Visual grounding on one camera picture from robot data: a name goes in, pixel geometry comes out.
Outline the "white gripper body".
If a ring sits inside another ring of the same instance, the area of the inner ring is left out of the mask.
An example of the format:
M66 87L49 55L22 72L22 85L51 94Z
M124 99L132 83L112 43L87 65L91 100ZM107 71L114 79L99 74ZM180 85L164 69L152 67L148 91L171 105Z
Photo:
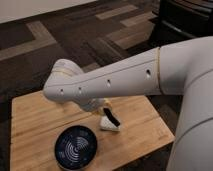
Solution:
M104 102L105 100L103 98L89 99L87 101L83 101L82 103L80 103L79 107L86 112L92 112L101 107L104 104Z

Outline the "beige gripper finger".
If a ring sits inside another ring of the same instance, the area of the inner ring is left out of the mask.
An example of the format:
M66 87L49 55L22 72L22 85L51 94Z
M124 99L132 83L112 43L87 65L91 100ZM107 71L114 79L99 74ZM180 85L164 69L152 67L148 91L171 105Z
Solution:
M100 110L94 110L94 111L92 111L92 114L93 115L100 115L100 116L102 115Z
M112 104L108 98L104 98L104 107L112 109Z

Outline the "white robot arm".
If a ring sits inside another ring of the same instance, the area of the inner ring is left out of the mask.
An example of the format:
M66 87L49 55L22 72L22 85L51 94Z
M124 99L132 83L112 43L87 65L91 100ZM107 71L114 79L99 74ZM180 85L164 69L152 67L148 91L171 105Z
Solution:
M59 59L43 93L93 112L109 97L181 95L166 171L213 171L213 36L155 47L90 72Z

